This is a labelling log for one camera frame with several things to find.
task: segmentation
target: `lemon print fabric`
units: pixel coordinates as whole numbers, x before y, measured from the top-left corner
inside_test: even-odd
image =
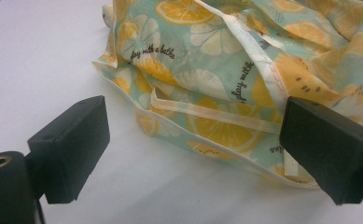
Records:
[[[287,97],[363,125],[363,1],[113,0],[105,13],[93,64],[150,136],[305,186],[278,142]]]
[[[175,24],[204,23],[214,17],[193,0],[159,1],[155,10],[164,20]]]

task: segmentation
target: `black mount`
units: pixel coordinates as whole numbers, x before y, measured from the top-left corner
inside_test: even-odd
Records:
[[[28,140],[31,152],[0,153],[0,223],[45,223],[39,198],[77,199],[109,143],[104,96],[80,101]]]
[[[289,97],[280,143],[336,204],[361,203],[362,126],[316,102]]]

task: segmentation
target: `white table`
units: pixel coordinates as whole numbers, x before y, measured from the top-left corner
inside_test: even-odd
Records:
[[[108,0],[0,1],[0,152],[75,102],[106,99],[111,142],[76,202],[43,205],[55,223],[363,223],[363,203],[336,206],[143,134],[132,108],[91,61],[105,49]]]

